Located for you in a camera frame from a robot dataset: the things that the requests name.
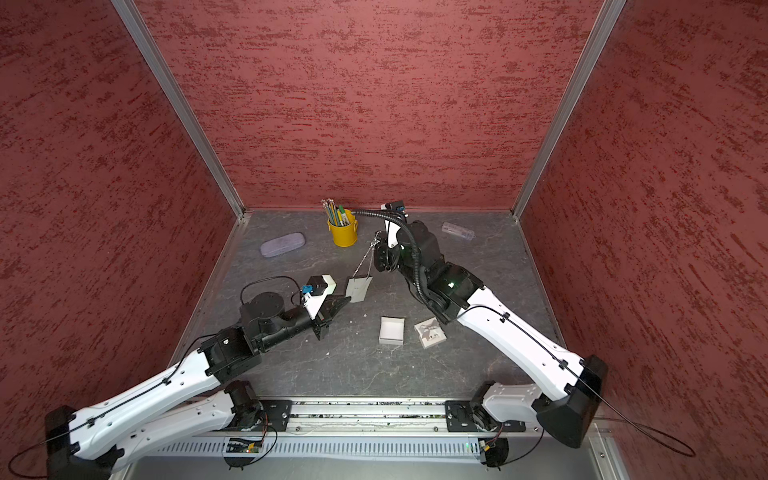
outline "white box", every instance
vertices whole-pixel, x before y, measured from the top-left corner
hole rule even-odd
[[[440,328],[440,322],[438,322],[437,318],[435,317],[432,317],[431,319],[424,322],[417,323],[413,326],[413,328],[415,328],[416,333],[419,334],[419,340],[422,341],[422,346],[424,348],[435,346],[438,343],[445,342],[447,340],[445,337],[445,332],[443,332],[442,328]]]
[[[379,330],[379,343],[385,345],[402,345],[403,333],[406,330],[406,319],[382,317],[382,328]]]

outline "marble pattern surface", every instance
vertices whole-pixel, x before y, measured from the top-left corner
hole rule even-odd
[[[448,261],[473,272],[498,298],[523,319],[554,339],[554,327],[534,281],[531,263],[517,227],[508,214],[412,214],[438,238]],[[440,230],[448,221],[474,230],[470,242]],[[239,318],[238,296],[245,283],[273,275],[290,275],[303,284],[311,275],[329,273],[346,288],[376,230],[383,221],[361,218],[357,243],[346,249],[331,241],[323,213],[257,211],[224,279],[213,314],[201,333],[213,333]],[[265,259],[259,245],[293,232],[306,245]],[[361,273],[367,272],[368,263]],[[352,303],[336,317],[326,338],[318,342],[311,331],[292,338],[263,355],[263,362],[244,374],[261,395],[305,396],[459,396],[468,397],[488,379],[510,384],[530,379],[487,340],[452,322],[443,326],[448,339],[424,349],[413,326],[434,315],[408,293],[400,273],[376,272],[366,299]],[[246,298],[272,290],[286,298],[295,289],[277,280],[247,290]],[[382,316],[405,317],[405,344],[379,344]]]
[[[514,203],[603,1],[136,4],[247,207],[473,211]]]
[[[765,2],[627,2],[522,223],[608,401],[698,451],[617,425],[631,477],[768,478]]]
[[[165,369],[234,215],[109,0],[2,2],[0,58],[8,478],[46,412]]]

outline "paper tag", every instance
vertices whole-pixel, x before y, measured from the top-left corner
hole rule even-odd
[[[362,302],[366,299],[366,292],[368,291],[368,285],[373,280],[372,276],[366,276],[364,278],[350,278],[346,283],[346,296],[351,296],[350,303]]]

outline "cable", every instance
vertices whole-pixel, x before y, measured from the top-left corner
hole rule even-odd
[[[301,292],[301,287],[299,286],[299,283],[298,283],[298,282],[296,282],[296,281],[295,281],[293,278],[291,278],[291,277],[289,277],[289,276],[285,276],[285,275],[269,276],[269,277],[267,277],[267,278],[263,278],[263,279],[261,279],[261,280],[256,280],[256,281],[254,281],[254,282],[251,282],[251,283],[246,283],[246,284],[245,284],[245,286],[243,287],[243,289],[240,291],[240,305],[245,305],[245,300],[243,300],[243,293],[245,293],[245,289],[246,289],[246,288],[248,288],[248,287],[249,287],[249,286],[251,286],[251,285],[256,285],[257,283],[266,282],[266,281],[268,281],[268,280],[276,280],[276,279],[278,279],[278,278],[285,278],[285,279],[288,279],[288,280],[290,280],[290,281],[292,281],[292,282],[293,282],[293,285],[296,285],[296,292],[294,292],[294,293],[293,293],[293,295],[296,295],[297,293]],[[293,305],[294,305],[294,306],[301,306],[301,305],[296,305],[296,304],[293,302],[293,295],[291,295],[291,296],[290,296],[290,301],[291,301],[291,303],[293,303]]]
[[[382,218],[384,220],[394,223],[395,225],[400,227],[402,231],[406,232],[408,241],[411,243],[411,258],[413,258],[413,286],[416,287],[416,295],[418,295],[419,298],[422,300],[422,302],[424,302],[424,304],[426,305],[428,300],[426,295],[424,294],[422,279],[419,275],[420,267],[422,265],[422,253],[419,250],[419,245],[416,243],[416,238],[413,236],[413,232],[408,226],[408,223],[405,222],[398,214],[395,214],[394,212],[386,213],[386,210],[351,210],[351,211],[355,216],[360,215],[363,217]]]
[[[270,452],[272,452],[272,449],[274,449],[274,448],[275,448],[275,445],[277,445],[277,436],[278,436],[278,435],[277,435],[277,430],[275,430],[275,428],[274,428],[272,425],[268,425],[268,426],[267,426],[267,428],[268,428],[268,429],[272,429],[272,431],[273,431],[273,432],[275,432],[275,442],[274,442],[274,443],[273,443],[273,444],[270,446],[270,449],[269,449],[269,450],[267,450],[267,451],[266,451],[266,453],[265,453],[264,455],[261,455],[259,458],[256,458],[256,459],[255,459],[255,460],[253,460],[252,462],[248,462],[247,464],[243,465],[243,467],[247,467],[248,465],[253,465],[254,463],[256,463],[256,462],[258,462],[259,460],[261,460],[262,458],[266,457],[267,455],[269,455],[269,454],[270,454]]]
[[[660,440],[659,440],[659,439],[657,439],[656,437],[653,437],[652,435],[649,435],[649,434],[648,434],[648,433],[646,433],[645,431],[641,430],[641,432],[643,432],[643,433],[644,433],[646,436],[648,436],[648,437],[649,437],[651,440],[653,440],[654,442],[656,442],[656,443],[659,443],[659,444],[661,444],[661,445],[663,445],[663,446],[667,447],[668,449],[672,450],[673,452],[679,453],[679,454],[681,454],[681,455],[684,455],[684,456],[686,456],[686,457],[688,457],[688,458],[693,458],[693,457],[695,457],[695,456],[696,456],[696,450],[694,450],[694,449],[693,449],[693,448],[692,448],[690,445],[688,445],[686,442],[683,442],[682,440],[680,440],[680,439],[678,439],[678,438],[676,438],[676,437],[673,437],[672,435],[670,435],[670,434],[668,434],[668,433],[666,433],[666,432],[662,432],[661,430],[657,430],[657,429],[655,429],[654,427],[651,427],[651,426],[648,426],[648,425],[643,425],[642,423],[632,422],[631,420],[625,420],[625,419],[609,419],[608,417],[594,417],[593,419],[594,419],[594,420],[603,420],[603,421],[605,421],[605,422],[621,422],[621,423],[627,423],[627,424],[629,424],[629,425],[632,425],[632,426],[633,426],[633,427],[635,427],[636,429],[637,429],[637,427],[643,427],[644,429],[648,429],[648,430],[651,430],[652,432],[656,432],[656,433],[658,433],[659,435],[663,435],[663,436],[667,437],[669,440],[673,440],[673,441],[675,441],[675,442],[677,442],[677,443],[681,444],[683,447],[685,447],[686,449],[690,450],[690,453],[689,453],[689,452],[681,452],[680,450],[676,450],[676,449],[674,449],[674,448],[672,448],[672,447],[668,446],[666,443],[663,443],[662,441],[660,441]]]
[[[531,340],[533,340],[534,342],[536,342],[536,343],[537,343],[537,344],[538,344],[538,345],[539,345],[539,346],[540,346],[542,349],[544,349],[544,351],[545,351],[546,353],[548,353],[548,354],[549,354],[549,356],[550,356],[550,357],[552,357],[552,359],[554,359],[554,360],[555,360],[555,362],[557,362],[557,363],[558,363],[558,365],[560,365],[560,367],[562,367],[562,368],[566,369],[567,371],[569,371],[569,372],[571,373],[571,375],[573,375],[574,377],[576,377],[576,380],[577,380],[577,381],[578,381],[578,380],[581,380],[581,377],[580,377],[580,376],[578,376],[578,375],[576,375],[576,373],[575,373],[573,370],[571,370],[571,368],[570,368],[570,367],[568,367],[568,363],[567,363],[567,362],[565,362],[564,360],[562,360],[562,359],[559,359],[557,356],[555,356],[555,355],[554,355],[552,352],[550,352],[550,351],[549,351],[549,349],[548,349],[547,347],[545,347],[544,345],[542,345],[542,344],[541,344],[541,342],[539,342],[538,340],[536,340],[536,338],[534,338],[534,337],[533,337],[533,335],[531,335],[530,333],[526,332],[526,331],[525,331],[525,330],[524,330],[524,329],[523,329],[521,326],[519,326],[517,323],[513,322],[513,321],[512,321],[512,320],[511,320],[511,319],[510,319],[508,316],[504,316],[504,315],[500,314],[500,313],[499,313],[499,312],[497,312],[496,310],[492,309],[490,306],[485,306],[485,305],[474,305],[474,306],[470,306],[470,307],[469,307],[467,310],[465,310],[465,311],[464,311],[464,312],[463,312],[461,315],[459,315],[459,316],[457,317],[457,319],[458,319],[458,318],[461,318],[462,316],[464,316],[464,315],[465,315],[465,314],[466,314],[466,313],[467,313],[469,310],[473,310],[473,309],[476,309],[476,308],[484,308],[484,309],[487,309],[487,310],[491,310],[493,313],[495,313],[496,315],[498,315],[498,316],[500,317],[500,319],[502,320],[502,322],[504,322],[505,320],[507,320],[507,321],[509,321],[509,322],[510,322],[512,325],[514,325],[514,326],[518,327],[518,328],[520,329],[520,331],[521,331],[521,332],[523,332],[525,335],[527,335],[527,336],[528,336],[528,338],[530,338]],[[640,424],[637,424],[637,423],[635,423],[635,422],[631,421],[630,419],[628,419],[628,418],[627,418],[627,416],[626,416],[625,414],[623,414],[623,413],[619,412],[619,410],[618,410],[616,407],[614,407],[614,406],[613,406],[613,405],[611,405],[611,404],[610,404],[608,401],[606,401],[606,399],[605,399],[605,398],[603,398],[603,396],[602,396],[602,395],[600,395],[600,393],[599,393],[599,392],[597,392],[595,389],[593,389],[593,388],[592,388],[592,387],[591,387],[591,386],[590,386],[588,383],[586,383],[586,382],[581,382],[581,383],[582,383],[582,385],[584,385],[584,386],[586,386],[588,389],[590,389],[590,391],[592,391],[592,393],[594,393],[594,394],[595,394],[595,395],[596,395],[596,396],[597,396],[597,397],[598,397],[598,398],[599,398],[599,399],[600,399],[600,400],[601,400],[601,401],[602,401],[602,402],[603,402],[605,405],[607,405],[607,406],[608,406],[608,408],[610,408],[611,410],[613,410],[614,412],[616,412],[616,413],[617,413],[617,414],[618,414],[618,415],[619,415],[619,416],[622,418],[622,419],[613,419],[614,421],[616,421],[616,422],[624,422],[624,423],[628,423],[629,425],[632,425],[632,426],[634,427],[634,429],[635,429],[635,430],[637,430],[638,432],[640,432],[640,433],[642,433],[643,435],[647,436],[649,439],[653,440],[654,442],[658,443],[659,445],[662,445],[663,447],[666,447],[666,448],[670,449],[672,452],[675,452],[675,453],[679,453],[680,455],[683,455],[683,456],[686,456],[686,457],[689,457],[689,458],[693,458],[693,457],[695,457],[695,456],[696,456],[696,451],[695,451],[694,449],[692,449],[692,448],[690,447],[690,445],[688,445],[687,443],[683,442],[682,440],[680,440],[680,439],[678,439],[678,438],[676,438],[676,437],[674,437],[674,436],[672,436],[672,435],[670,435],[670,434],[668,434],[668,433],[665,433],[665,432],[662,432],[662,431],[660,431],[660,430],[656,430],[656,429],[653,429],[653,428],[651,428],[651,427],[648,427],[648,429],[650,429],[651,431],[653,431],[653,432],[657,432],[657,433],[660,433],[661,435],[663,435],[663,436],[665,436],[665,437],[667,437],[667,438],[669,438],[669,439],[672,439],[672,440],[674,440],[675,442],[677,442],[677,443],[681,444],[682,446],[684,446],[686,449],[688,449],[688,450],[690,450],[690,451],[689,451],[689,452],[684,452],[684,451],[682,451],[682,450],[678,450],[678,449],[676,449],[675,447],[673,447],[672,445],[669,445],[668,443],[662,442],[662,441],[661,441],[661,440],[659,440],[658,438],[656,438],[656,437],[654,437],[653,435],[651,435],[650,433],[646,432],[645,430],[643,430],[642,428],[640,428],[640,426],[639,426]]]
[[[541,436],[539,436],[539,437],[538,437],[538,440],[537,440],[537,441],[536,441],[536,443],[535,443],[535,444],[534,444],[534,445],[531,447],[531,449],[530,449],[530,450],[528,450],[526,453],[524,453],[524,454],[520,455],[520,456],[519,456],[519,457],[517,457],[517,458],[513,458],[512,460],[508,460],[508,461],[506,461],[506,462],[502,463],[502,464],[501,464],[501,465],[499,465],[498,467],[499,467],[499,468],[501,468],[501,467],[503,467],[504,465],[509,465],[509,464],[510,464],[510,463],[512,463],[512,462],[516,462],[516,461],[518,461],[520,458],[523,458],[523,457],[526,457],[526,456],[528,456],[528,455],[529,455],[531,452],[533,452],[533,451],[536,449],[536,447],[538,447],[538,444],[539,444],[539,443],[541,443],[541,439],[543,439],[543,438],[544,438],[544,429],[542,428],[542,429],[541,429]]]
[[[503,429],[504,429],[504,423],[502,423],[501,425],[499,425],[499,427],[498,427],[498,432],[496,432],[496,436],[495,436],[494,438],[492,438],[492,439],[488,440],[488,441],[487,441],[485,444],[486,444],[486,445],[487,445],[487,444],[489,444],[489,443],[493,443],[493,444],[495,444],[495,443],[496,443],[496,440],[498,440],[498,437],[499,437],[499,436],[501,436],[501,434],[502,434],[502,430],[503,430]]]
[[[408,279],[407,279],[405,276],[403,276],[403,278],[402,278],[402,279],[406,281],[406,286],[408,286],[408,293],[410,293],[410,294],[411,294],[411,296],[413,297],[413,299],[414,299],[415,301],[417,301],[417,302],[421,303],[422,305],[424,305],[424,302],[422,302],[421,300],[419,300],[418,298],[416,298],[416,295],[414,295],[414,294],[413,294],[413,292],[411,291],[411,284],[410,284],[410,283],[408,283]]]
[[[261,440],[259,441],[259,443],[261,445],[264,445],[264,439],[266,438],[267,427],[270,424],[270,417],[266,414],[266,412],[264,412],[264,419],[262,421],[264,422],[264,428],[263,428],[263,430],[261,432]],[[242,445],[250,445],[251,443],[253,443],[249,439],[239,439],[237,437],[230,437],[229,441],[230,442],[239,442],[240,446],[242,446]]]
[[[43,440],[42,442],[40,442],[40,443],[37,443],[37,444],[35,444],[35,445],[31,446],[31,447],[28,447],[28,448],[26,448],[26,449],[24,449],[24,450],[21,450],[21,451],[20,451],[19,453],[17,453],[16,455],[13,455],[13,456],[11,457],[11,459],[10,459],[10,460],[8,460],[8,471],[9,471],[9,472],[11,472],[11,475],[14,475],[14,476],[16,476],[16,477],[19,477],[19,478],[47,478],[47,477],[48,477],[47,475],[45,475],[45,476],[33,476],[33,475],[24,475],[24,474],[22,474],[22,473],[18,473],[17,471],[15,471],[15,470],[13,469],[13,462],[14,462],[14,461],[15,461],[15,460],[16,460],[18,457],[20,457],[20,456],[24,455],[25,453],[29,452],[29,451],[30,451],[30,450],[32,450],[32,449],[36,449],[37,447],[39,447],[39,446],[41,446],[41,445],[45,445],[45,444],[46,444],[46,443],[48,443],[48,442],[52,442],[53,440],[59,439],[59,438],[63,437],[64,435],[69,435],[70,433],[74,432],[75,430],[81,429],[81,428],[83,428],[83,427],[84,427],[84,426],[86,426],[86,425],[91,425],[91,426],[93,426],[93,424],[95,424],[95,423],[96,423],[96,420],[99,420],[99,419],[101,419],[101,418],[104,418],[104,417],[105,417],[105,416],[106,416],[106,415],[107,415],[109,412],[112,412],[112,411],[114,411],[115,409],[119,409],[120,407],[122,407],[122,406],[123,406],[123,405],[125,405],[126,403],[134,401],[135,399],[139,398],[140,396],[144,395],[145,393],[151,392],[152,390],[156,389],[157,387],[159,387],[159,386],[161,386],[161,385],[167,385],[167,384],[169,383],[169,380],[170,380],[170,378],[171,378],[172,376],[174,376],[174,374],[175,374],[175,373],[178,371],[178,369],[181,367],[181,363],[184,361],[184,359],[186,359],[186,358],[187,358],[187,355],[189,354],[189,352],[190,352],[190,350],[192,349],[192,347],[194,346],[194,344],[195,344],[195,343],[196,343],[198,340],[200,340],[200,339],[204,339],[204,338],[208,338],[208,337],[212,337],[212,336],[216,336],[216,333],[212,333],[212,334],[210,334],[210,335],[200,335],[200,336],[198,336],[196,339],[192,340],[192,343],[190,343],[190,345],[187,347],[187,350],[185,350],[185,351],[184,351],[184,354],[182,355],[182,357],[181,357],[181,360],[179,361],[179,363],[176,365],[176,368],[174,369],[174,371],[173,371],[173,372],[171,372],[169,376],[167,376],[167,377],[165,377],[164,379],[162,379],[162,380],[161,380],[159,383],[157,383],[157,384],[155,384],[155,385],[152,385],[150,388],[148,388],[148,389],[144,390],[143,392],[139,392],[139,393],[137,393],[136,395],[134,395],[134,396],[130,397],[128,400],[125,400],[125,401],[123,401],[123,402],[120,402],[120,403],[118,403],[117,405],[113,406],[112,408],[110,408],[110,409],[109,409],[109,410],[107,410],[106,412],[100,413],[100,414],[96,415],[95,417],[92,417],[92,418],[90,418],[90,419],[86,420],[84,423],[81,423],[80,425],[78,425],[78,426],[74,427],[73,429],[69,429],[68,431],[66,431],[66,432],[64,432],[64,433],[60,433],[60,434],[58,434],[58,435],[56,435],[56,436],[53,436],[53,437],[51,437],[51,438],[49,438],[49,439],[45,439],[45,440]]]

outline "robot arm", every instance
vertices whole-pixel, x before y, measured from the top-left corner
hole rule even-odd
[[[487,382],[469,415],[486,431],[508,420],[536,418],[554,438],[577,448],[598,407],[607,367],[553,343],[503,305],[476,276],[446,262],[437,239],[419,221],[408,223],[402,202],[383,210],[353,210],[377,217],[376,268],[399,270],[420,302],[443,323],[458,321],[515,361],[536,386]],[[215,429],[263,429],[266,415],[247,382],[235,377],[261,362],[261,354],[307,329],[317,339],[349,297],[333,295],[328,275],[310,277],[302,305],[285,310],[272,292],[240,308],[240,320],[205,340],[177,365],[112,399],[80,410],[63,406],[46,416],[48,477],[105,480],[113,471],[178,439]],[[229,383],[200,402],[172,407]]]
[[[240,321],[166,371],[96,405],[80,410],[62,406],[48,413],[48,477],[103,480],[179,438],[225,427],[266,428],[250,385],[232,380],[261,363],[262,353],[304,330],[312,329],[322,339],[350,300],[333,295],[335,288],[329,275],[310,277],[302,306],[287,311],[280,295],[261,293],[241,306]],[[225,390],[205,400],[168,412],[227,383]]]
[[[478,277],[465,268],[446,262],[437,238],[420,221],[408,222],[405,205],[382,205],[381,210],[353,210],[353,214],[385,221],[385,229],[376,234],[376,269],[399,270],[424,303],[442,323],[458,320],[485,337],[515,361],[541,389],[541,395],[526,406],[536,419],[560,442],[577,448],[600,403],[599,394],[607,375],[607,366],[596,356],[579,355],[541,335],[516,316]],[[509,402],[498,392],[502,386],[486,385],[475,398],[486,399],[472,416],[487,430],[510,420]]]

